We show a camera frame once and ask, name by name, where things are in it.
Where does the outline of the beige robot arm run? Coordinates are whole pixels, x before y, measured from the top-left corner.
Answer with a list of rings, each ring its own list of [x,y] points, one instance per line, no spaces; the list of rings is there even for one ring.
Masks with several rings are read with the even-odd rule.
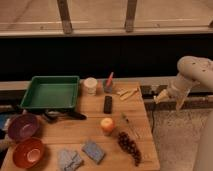
[[[177,62],[178,74],[154,97],[156,104],[174,99],[180,110],[190,90],[202,84],[213,93],[213,60],[204,57],[184,56]],[[213,111],[206,119],[198,145],[193,171],[213,171]]]

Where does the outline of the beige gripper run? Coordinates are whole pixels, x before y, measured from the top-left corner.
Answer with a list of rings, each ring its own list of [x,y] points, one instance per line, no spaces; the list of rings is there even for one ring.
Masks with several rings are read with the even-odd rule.
[[[195,86],[195,81],[184,77],[180,73],[169,83],[167,90],[162,90],[154,97],[154,102],[159,104],[170,98],[176,100],[176,110],[180,110],[190,90]]]

